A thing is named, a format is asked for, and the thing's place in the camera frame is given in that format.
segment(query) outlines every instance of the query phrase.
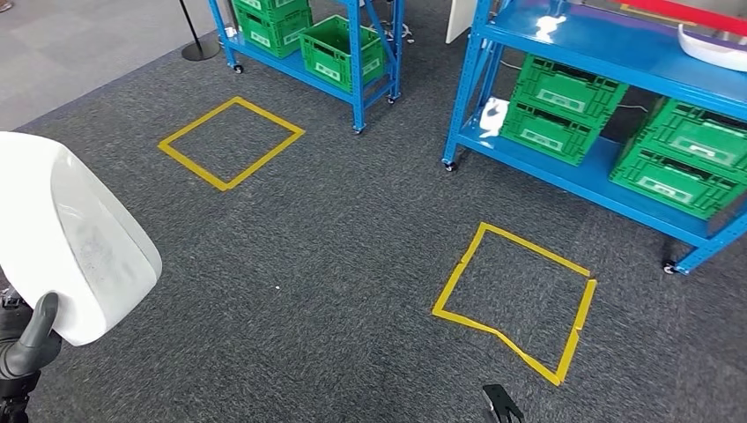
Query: floor marking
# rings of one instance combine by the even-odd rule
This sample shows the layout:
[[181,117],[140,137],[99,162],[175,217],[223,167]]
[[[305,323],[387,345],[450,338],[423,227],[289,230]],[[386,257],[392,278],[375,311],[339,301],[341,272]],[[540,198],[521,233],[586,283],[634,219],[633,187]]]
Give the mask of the floor marking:
[[[274,123],[277,123],[278,125],[289,130],[292,134],[288,138],[286,138],[282,143],[278,144],[275,148],[270,150],[267,154],[263,155],[257,162],[255,162],[254,164],[249,166],[246,170],[241,172],[238,176],[233,178],[231,181],[225,182],[221,180],[220,178],[218,178],[216,175],[210,173],[204,167],[201,167],[200,165],[196,164],[189,157],[178,152],[175,148],[171,146],[171,143],[175,141],[177,138],[182,137],[183,135],[187,134],[194,128],[209,121],[212,117],[226,110],[227,108],[231,107],[234,104],[243,106],[244,108],[247,108],[251,110],[252,112],[257,113],[258,115],[265,117],[273,121]],[[252,104],[242,99],[239,96],[236,96],[230,99],[229,101],[221,104],[220,106],[212,109],[210,112],[208,112],[204,116],[200,117],[199,119],[195,120],[194,122],[190,123],[184,128],[177,130],[174,134],[170,135],[169,137],[161,141],[159,143],[159,149],[162,152],[165,152],[166,154],[168,154],[172,159],[181,163],[187,169],[191,170],[192,172],[194,172],[201,178],[205,179],[210,185],[214,186],[217,189],[220,189],[221,191],[226,191],[228,189],[236,188],[236,186],[239,185],[242,181],[244,181],[249,176],[251,176],[260,167],[264,166],[268,161],[270,161],[273,157],[277,156],[280,152],[282,152],[285,148],[287,148],[288,145],[293,144],[297,139],[299,139],[299,137],[301,137],[305,133],[306,132],[303,129],[299,128],[298,126],[290,122],[287,122],[285,119],[279,116],[273,115],[267,110],[260,108],[256,106],[255,104]]]
[[[472,259],[472,257],[475,255],[475,252],[477,251],[477,247],[480,245],[480,242],[483,240],[483,236],[487,232],[491,232],[493,234],[497,234],[504,238],[507,238],[508,240],[513,241],[523,246],[526,249],[530,249],[541,256],[549,258],[556,263],[560,263],[564,265],[565,267],[567,267],[568,269],[575,271],[579,273],[580,275],[584,276],[585,278],[587,278],[586,288],[584,289],[584,294],[581,297],[581,303],[579,304],[578,312],[576,312],[576,318],[573,321],[573,327],[571,328],[571,333],[568,335],[568,340],[566,341],[566,347],[563,350],[563,355],[560,357],[558,368],[554,372],[550,370],[549,368],[547,368],[542,363],[540,363],[539,361],[537,361],[536,359],[534,359],[533,357],[531,357],[530,355],[526,354],[516,343],[514,343],[514,341],[509,339],[500,330],[491,328],[490,326],[484,325],[480,322],[476,322],[472,319],[469,319],[468,317],[465,317],[463,315],[458,315],[456,313],[452,313],[444,309],[448,301],[448,297],[454,291],[456,282],[459,280],[459,277],[461,277],[462,273],[464,272],[464,269],[467,268],[467,264],[470,263],[470,260]],[[594,296],[594,290],[596,289],[596,279],[590,278],[590,275],[591,275],[590,271],[584,269],[583,267],[579,266],[576,263],[573,263],[569,260],[566,260],[565,258],[561,256],[558,256],[555,253],[550,252],[547,249],[543,249],[542,247],[530,241],[527,241],[519,236],[511,234],[507,231],[504,231],[503,229],[499,227],[487,224],[485,222],[480,222],[480,226],[477,229],[477,233],[475,234],[475,237],[472,238],[472,242],[470,243],[470,246],[467,248],[467,251],[464,253],[464,256],[462,256],[462,259],[459,260],[459,263],[454,268],[454,271],[449,277],[448,282],[446,283],[446,286],[444,286],[443,291],[441,291],[441,294],[439,295],[438,300],[436,300],[436,304],[433,306],[433,315],[444,318],[446,320],[450,320],[455,323],[469,326],[473,329],[488,332],[498,337],[498,339],[503,341],[504,344],[508,345],[508,347],[511,348],[515,353],[517,353],[519,357],[521,357],[530,367],[535,369],[537,373],[544,376],[548,381],[552,382],[552,384],[559,386],[566,379],[568,368],[571,366],[571,359],[573,358],[573,354],[575,353],[576,346],[579,342],[579,332],[581,332],[581,329],[583,329],[583,325],[586,322],[586,316],[588,314],[588,309],[591,305],[591,299]]]
[[639,15],[648,16],[650,18],[656,18],[656,19],[666,20],[666,21],[669,21],[669,22],[674,22],[676,24],[684,24],[684,25],[689,25],[689,26],[698,26],[698,24],[695,23],[695,22],[688,22],[686,20],[680,20],[680,19],[676,19],[676,18],[671,18],[669,16],[659,15],[659,14],[656,14],[656,13],[652,13],[650,11],[642,11],[640,9],[636,9],[635,7],[632,7],[629,4],[622,4],[620,6],[620,10],[621,11],[629,11],[631,13],[638,13]]

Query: blue shelving unit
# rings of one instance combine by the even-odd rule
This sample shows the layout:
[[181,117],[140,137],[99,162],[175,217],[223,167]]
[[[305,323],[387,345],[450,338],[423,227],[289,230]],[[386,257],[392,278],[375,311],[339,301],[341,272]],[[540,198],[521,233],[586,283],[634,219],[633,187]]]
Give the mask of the blue shelving unit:
[[[491,18],[492,3],[477,2],[443,153],[447,170],[455,168],[456,148],[462,145],[692,245],[678,263],[665,264],[667,272],[687,274],[747,232],[747,203],[711,234],[707,221],[610,182],[620,145],[607,139],[599,138],[574,167],[500,136],[481,138],[479,128],[503,46],[745,121],[747,73],[689,57],[677,31],[667,26],[563,0],[504,0]],[[478,88],[477,105],[469,111]]]
[[[353,130],[360,133],[366,127],[366,109],[383,96],[387,96],[389,103],[394,103],[400,97],[400,69],[402,67],[403,51],[403,22],[404,22],[404,0],[395,0],[393,6],[392,25],[394,27],[393,40],[387,41],[387,36],[381,27],[380,20],[376,11],[371,4],[371,0],[366,0],[366,11],[373,22],[376,31],[379,33],[381,42],[384,44],[384,51],[387,54],[388,62],[386,72],[381,78],[377,78],[370,83],[363,85],[362,66],[360,63],[360,33],[354,28],[360,26],[360,7],[359,0],[337,0],[347,7],[348,20],[350,22],[350,48],[351,48],[351,67],[352,67],[352,93],[348,93],[340,88],[329,84],[328,82],[316,77],[304,68],[303,58],[300,50],[290,56],[280,59],[264,50],[244,42],[240,33],[229,37],[226,33],[226,24],[220,15],[217,0],[208,0],[211,7],[213,19],[218,29],[218,37],[223,43],[224,51],[228,66],[234,68],[237,72],[242,72],[242,67],[236,59],[236,53],[255,59],[272,68],[277,69],[298,79],[301,82],[321,90],[329,95],[337,97],[352,105],[353,112]],[[376,86],[376,90],[369,93],[369,88]]]

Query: green crate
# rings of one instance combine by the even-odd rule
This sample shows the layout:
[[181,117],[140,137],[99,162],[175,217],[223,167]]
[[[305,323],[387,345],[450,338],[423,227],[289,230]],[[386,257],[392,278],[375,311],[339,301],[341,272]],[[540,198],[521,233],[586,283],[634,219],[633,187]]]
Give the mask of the green crate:
[[739,198],[747,185],[630,143],[610,179],[701,219]]
[[[384,46],[376,31],[360,28],[363,83],[384,74]],[[301,54],[307,71],[352,93],[352,72],[348,20],[333,15],[301,35]]]
[[311,9],[308,8],[295,11],[275,22],[243,7],[237,7],[236,18],[244,41],[267,50],[276,57],[286,57],[298,50],[301,33],[312,25]]
[[635,142],[709,172],[747,183],[747,122],[661,99]]
[[233,7],[278,21],[295,11],[308,9],[308,0],[233,0]]
[[602,128],[627,89],[628,84],[527,55],[511,101]]
[[500,135],[578,166],[600,131],[539,108],[511,102]]

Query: carpet floor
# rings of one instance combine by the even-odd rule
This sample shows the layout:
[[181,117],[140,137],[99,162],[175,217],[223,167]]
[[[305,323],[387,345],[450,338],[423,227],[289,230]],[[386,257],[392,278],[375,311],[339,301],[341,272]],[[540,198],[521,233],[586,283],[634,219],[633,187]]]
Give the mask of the carpet floor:
[[[312,5],[315,20],[339,11]],[[178,51],[19,129],[69,146],[164,259],[130,316],[44,370],[34,423],[482,422],[487,383],[527,422],[747,421],[747,240],[667,276],[660,261],[683,246],[655,230],[477,153],[445,172],[466,42],[443,43],[448,6],[408,4],[403,97],[375,105],[361,136],[347,105],[270,68],[244,58],[236,75],[223,56]],[[495,94],[515,76],[502,69]],[[157,145],[234,96],[306,133],[221,192]],[[642,117],[620,114],[612,130]],[[173,146],[227,180],[287,136],[232,106]],[[559,387],[494,336],[431,313],[480,222],[599,281]],[[446,309],[555,368],[585,284],[487,234]]]

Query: white label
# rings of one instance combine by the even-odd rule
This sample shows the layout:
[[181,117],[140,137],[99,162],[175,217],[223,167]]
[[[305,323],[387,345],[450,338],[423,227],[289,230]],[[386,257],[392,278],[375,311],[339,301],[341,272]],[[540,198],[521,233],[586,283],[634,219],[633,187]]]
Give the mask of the white label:
[[565,95],[554,93],[550,90],[545,90],[544,88],[539,90],[539,94],[536,97],[539,100],[544,100],[544,101],[547,101],[548,103],[557,104],[558,106],[561,106],[562,108],[569,108],[574,112],[583,113],[583,111],[586,109],[585,102],[578,101],[570,97],[566,97]]
[[736,161],[736,155],[730,152],[724,152],[716,148],[712,148],[708,145],[696,143],[695,141],[687,137],[677,137],[669,145],[682,150],[700,156],[704,159],[721,163],[725,166],[731,166]]
[[368,64],[363,67],[363,74],[366,75],[368,72],[378,68],[379,64],[381,64],[381,60],[379,59],[373,59],[371,62],[368,62]]
[[339,81],[339,80],[340,80],[340,72],[335,72],[334,70],[332,70],[332,69],[328,68],[327,66],[324,66],[324,65],[323,65],[323,64],[321,64],[321,63],[317,63],[317,64],[316,64],[316,65],[314,66],[314,69],[315,69],[315,70],[316,70],[317,72],[321,72],[321,73],[323,73],[324,75],[327,75],[328,77],[330,77],[330,78],[332,78],[332,79],[334,79],[334,80],[336,80],[336,81]]
[[288,44],[296,41],[298,38],[300,38],[301,33],[303,33],[306,30],[306,28],[301,28],[300,30],[296,31],[295,33],[289,33],[283,38],[283,45],[287,46]]
[[267,48],[271,47],[269,39],[262,37],[259,33],[254,31],[252,31],[252,40],[257,41]]
[[523,130],[521,132],[521,137],[526,138],[533,143],[544,145],[545,147],[555,150],[556,152],[563,151],[563,143],[552,138],[547,138],[544,135],[537,134],[533,130]]
[[658,192],[659,194],[662,194],[663,196],[669,197],[680,203],[689,204],[692,201],[692,194],[690,194],[689,192],[684,192],[680,189],[672,188],[669,185],[658,182],[657,180],[651,179],[648,176],[640,178],[640,180],[638,180],[638,184],[645,189],[649,189],[653,192]]

